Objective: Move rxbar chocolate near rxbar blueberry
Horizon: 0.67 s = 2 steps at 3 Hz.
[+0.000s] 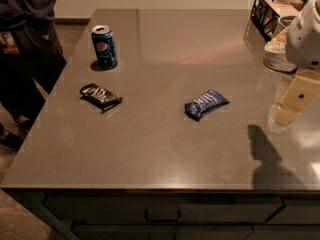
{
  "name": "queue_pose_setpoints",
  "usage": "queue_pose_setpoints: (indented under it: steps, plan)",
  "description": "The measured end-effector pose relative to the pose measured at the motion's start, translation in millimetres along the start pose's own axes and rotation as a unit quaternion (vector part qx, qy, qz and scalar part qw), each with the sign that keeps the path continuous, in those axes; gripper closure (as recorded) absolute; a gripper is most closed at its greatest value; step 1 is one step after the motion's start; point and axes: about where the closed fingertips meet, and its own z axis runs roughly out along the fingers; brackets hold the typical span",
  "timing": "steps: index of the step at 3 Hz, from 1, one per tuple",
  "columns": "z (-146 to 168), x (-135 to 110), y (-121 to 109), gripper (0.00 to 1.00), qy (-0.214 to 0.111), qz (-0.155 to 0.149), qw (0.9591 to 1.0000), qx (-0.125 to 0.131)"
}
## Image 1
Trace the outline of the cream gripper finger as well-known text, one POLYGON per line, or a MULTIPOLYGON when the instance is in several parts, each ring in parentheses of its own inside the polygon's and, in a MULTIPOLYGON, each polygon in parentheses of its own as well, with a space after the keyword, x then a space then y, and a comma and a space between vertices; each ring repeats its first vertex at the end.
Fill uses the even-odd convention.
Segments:
POLYGON ((297 71, 276 103, 272 121, 289 126, 320 97, 320 72, 312 69, 297 71))

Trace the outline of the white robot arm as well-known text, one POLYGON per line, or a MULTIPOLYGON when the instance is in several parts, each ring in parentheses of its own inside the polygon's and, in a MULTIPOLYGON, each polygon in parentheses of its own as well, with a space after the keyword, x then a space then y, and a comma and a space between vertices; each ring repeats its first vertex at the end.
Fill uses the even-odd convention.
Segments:
POLYGON ((308 0, 266 49, 276 55, 277 70, 298 68, 273 116, 274 123, 288 126, 320 97, 320 0, 308 0))

